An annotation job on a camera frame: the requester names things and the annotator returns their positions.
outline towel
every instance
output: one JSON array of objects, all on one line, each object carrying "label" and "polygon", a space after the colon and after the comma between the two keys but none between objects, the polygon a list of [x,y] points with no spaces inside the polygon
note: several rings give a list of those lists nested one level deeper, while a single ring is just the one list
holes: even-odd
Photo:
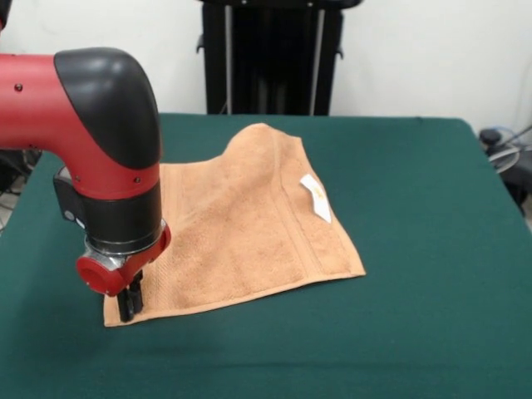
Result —
[{"label": "towel", "polygon": [[[365,274],[298,137],[251,125],[212,160],[161,164],[160,182],[172,241],[145,266],[144,309],[127,324]],[[124,325],[114,298],[104,324]]]}]

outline table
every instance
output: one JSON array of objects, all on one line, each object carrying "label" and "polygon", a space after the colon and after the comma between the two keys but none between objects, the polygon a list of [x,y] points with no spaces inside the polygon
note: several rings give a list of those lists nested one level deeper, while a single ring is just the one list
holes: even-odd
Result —
[{"label": "table", "polygon": [[163,115],[166,162],[300,135],[365,278],[105,329],[44,155],[0,239],[0,395],[530,397],[532,240],[459,120]]}]

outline towel tag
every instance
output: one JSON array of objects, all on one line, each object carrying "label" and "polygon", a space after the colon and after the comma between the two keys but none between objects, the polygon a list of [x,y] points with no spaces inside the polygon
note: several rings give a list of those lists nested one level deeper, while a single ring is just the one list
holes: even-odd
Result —
[{"label": "towel tag", "polygon": [[311,175],[305,175],[300,180],[300,183],[304,185],[310,193],[313,195],[314,213],[328,223],[333,221],[331,217],[331,209],[329,207],[329,201],[319,183]]}]

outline black device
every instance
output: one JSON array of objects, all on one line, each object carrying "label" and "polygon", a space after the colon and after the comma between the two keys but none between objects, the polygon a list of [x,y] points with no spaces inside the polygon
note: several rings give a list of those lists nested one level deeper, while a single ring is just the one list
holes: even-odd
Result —
[{"label": "black device", "polygon": [[11,9],[12,0],[0,0],[0,31],[7,25],[7,16]]},{"label": "black device", "polygon": [[480,141],[485,145],[485,152],[497,169],[506,189],[514,202],[524,213],[523,203],[532,194],[532,146],[516,143],[518,136],[502,140],[503,136],[496,129],[484,129],[480,132]]},{"label": "black device", "polygon": [[209,114],[328,115],[342,10],[362,0],[203,0]]}]

